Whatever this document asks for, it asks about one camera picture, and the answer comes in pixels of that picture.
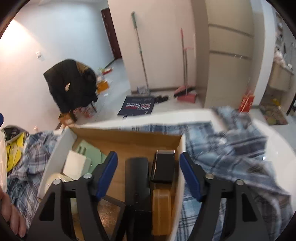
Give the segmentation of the left hand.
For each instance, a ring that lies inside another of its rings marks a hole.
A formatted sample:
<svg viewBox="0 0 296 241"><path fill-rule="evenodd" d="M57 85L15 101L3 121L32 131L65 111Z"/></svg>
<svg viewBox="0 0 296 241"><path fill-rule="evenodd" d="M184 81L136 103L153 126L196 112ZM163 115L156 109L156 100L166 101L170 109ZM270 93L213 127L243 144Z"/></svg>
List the left hand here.
<svg viewBox="0 0 296 241"><path fill-rule="evenodd" d="M9 224L10 229L15 235L24 237L27 232L26 222L16 207L11 203L10 197L3 192L2 188L0 190L0 199L1 215L4 220Z"/></svg>

